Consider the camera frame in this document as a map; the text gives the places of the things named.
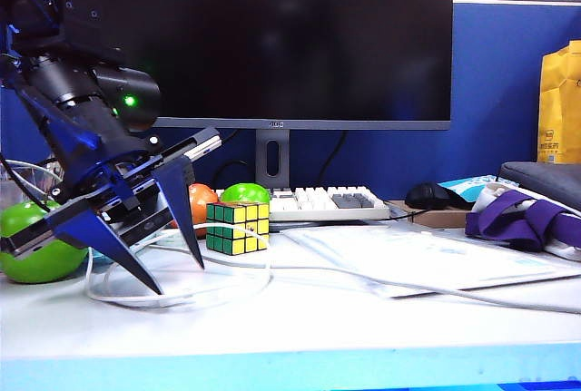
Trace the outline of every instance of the desk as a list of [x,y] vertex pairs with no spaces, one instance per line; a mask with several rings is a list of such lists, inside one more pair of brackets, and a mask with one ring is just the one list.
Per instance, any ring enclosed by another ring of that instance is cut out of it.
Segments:
[[[275,261],[324,263],[281,235],[271,242]],[[192,260],[159,250],[143,259]],[[580,316],[436,295],[394,300],[344,275],[285,271],[224,305],[147,311],[92,301],[80,278],[42,286],[2,279],[2,389],[381,389],[581,378]],[[581,278],[482,292],[573,306]]]

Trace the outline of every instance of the green led light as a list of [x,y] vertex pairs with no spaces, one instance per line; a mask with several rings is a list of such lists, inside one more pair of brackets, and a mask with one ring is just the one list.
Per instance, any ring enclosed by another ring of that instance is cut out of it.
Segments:
[[123,102],[128,107],[134,107],[137,105],[137,98],[131,94],[127,94],[123,97]]

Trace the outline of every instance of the cardboard box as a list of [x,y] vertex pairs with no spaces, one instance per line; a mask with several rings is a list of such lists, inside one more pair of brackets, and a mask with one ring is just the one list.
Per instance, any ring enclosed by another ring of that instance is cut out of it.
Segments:
[[[411,208],[403,200],[390,200],[389,203],[399,209],[413,213],[421,210]],[[409,216],[408,220],[429,228],[465,228],[468,210],[448,207],[444,210],[430,210],[417,216]]]

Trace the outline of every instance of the blue partition wall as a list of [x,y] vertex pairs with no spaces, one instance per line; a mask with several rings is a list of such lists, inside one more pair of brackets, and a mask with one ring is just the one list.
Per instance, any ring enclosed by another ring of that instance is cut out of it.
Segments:
[[[385,199],[422,181],[496,173],[503,161],[536,158],[538,83],[544,54],[581,38],[581,7],[454,4],[452,123],[448,131],[350,132],[324,185],[364,184]],[[2,93],[1,148],[11,158],[38,161],[48,149],[19,102]],[[173,143],[194,130],[156,130]],[[228,135],[231,130],[223,130]],[[291,133],[291,186],[313,185],[340,132]],[[254,135],[240,132],[196,163],[197,180],[215,186],[252,181]]]

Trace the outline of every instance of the purple fabric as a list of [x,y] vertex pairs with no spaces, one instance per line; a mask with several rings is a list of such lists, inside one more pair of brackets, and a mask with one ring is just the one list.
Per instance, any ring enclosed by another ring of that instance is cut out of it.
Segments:
[[512,247],[531,251],[543,250],[550,237],[581,247],[581,219],[566,215],[566,209],[537,200],[527,210],[503,214],[524,200],[531,200],[520,191],[507,191],[482,212],[466,217],[466,235],[508,241]]

